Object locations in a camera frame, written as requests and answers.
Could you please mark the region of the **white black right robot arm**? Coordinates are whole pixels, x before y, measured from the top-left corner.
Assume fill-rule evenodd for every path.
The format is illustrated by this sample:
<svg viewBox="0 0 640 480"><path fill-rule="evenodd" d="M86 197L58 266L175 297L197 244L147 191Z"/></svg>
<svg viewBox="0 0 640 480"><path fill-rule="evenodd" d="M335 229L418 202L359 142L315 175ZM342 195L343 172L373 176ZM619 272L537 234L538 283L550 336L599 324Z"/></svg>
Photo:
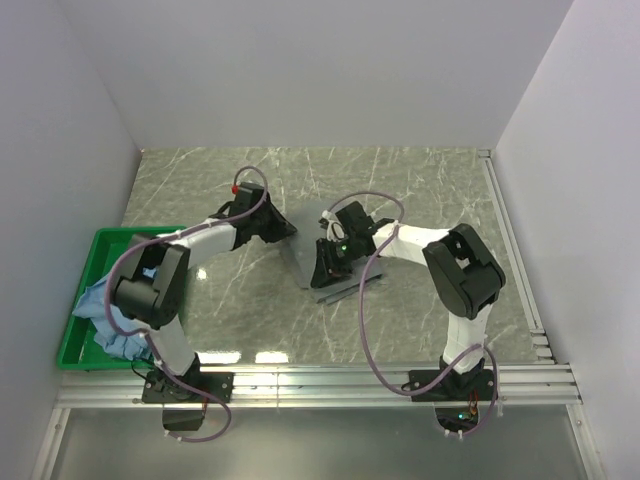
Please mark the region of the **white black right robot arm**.
<svg viewBox="0 0 640 480"><path fill-rule="evenodd" d="M492 306L506 285L506 275L473 227L459 224L446 229L415 227L399 220L375 221L354 201L337 212L325 210L319 220L326 234L316 241L316 262L310 280L313 289L328 287L353 275L353 264L366 259L358 283L361 341L371 370L389 390L375 365L364 327L364 287L368 270L379 257L408 261L428 269L438 298L448 311L447 341L440 373L412 393L441 388L447 399L466 399L484 371L486 324Z"/></svg>

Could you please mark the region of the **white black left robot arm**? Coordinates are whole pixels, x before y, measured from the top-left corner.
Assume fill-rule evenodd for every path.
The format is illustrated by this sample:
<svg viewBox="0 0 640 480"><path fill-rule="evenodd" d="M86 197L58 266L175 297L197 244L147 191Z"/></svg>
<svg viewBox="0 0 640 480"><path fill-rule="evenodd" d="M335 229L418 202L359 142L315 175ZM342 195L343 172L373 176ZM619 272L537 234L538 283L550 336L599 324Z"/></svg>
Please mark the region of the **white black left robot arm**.
<svg viewBox="0 0 640 480"><path fill-rule="evenodd" d="M251 182L232 186L234 198L215 214L184 230L132 236L106 283L105 314L117 307L134 328L115 330L143 337L152 351L152 390L166 389L179 402L209 395L197 353L179 320L189 270L253 237L276 243L296 228L273 206L268 187Z"/></svg>

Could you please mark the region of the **grey long sleeve shirt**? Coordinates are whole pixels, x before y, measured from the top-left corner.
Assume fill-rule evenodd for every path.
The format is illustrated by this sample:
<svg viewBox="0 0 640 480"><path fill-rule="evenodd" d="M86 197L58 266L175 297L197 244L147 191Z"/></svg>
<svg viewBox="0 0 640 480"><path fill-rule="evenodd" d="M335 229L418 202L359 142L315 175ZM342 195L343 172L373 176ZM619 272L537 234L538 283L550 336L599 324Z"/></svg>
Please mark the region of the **grey long sleeve shirt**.
<svg viewBox="0 0 640 480"><path fill-rule="evenodd" d="M369 256L355 262L354 273L348 279L319 289L313 289L310 286L316 261L316 240L326 235L319 223L321 213L329 210L336 214L348 204L331 211L327 202L312 201L294 211L290 216L290 221L297 228L297 233L284 240L280 249L281 256L294 275L297 285L303 290L310 291L318 303L335 303L357 292L361 281L369 283L383 275L378 261L374 261L371 265L367 264L371 257Z"/></svg>

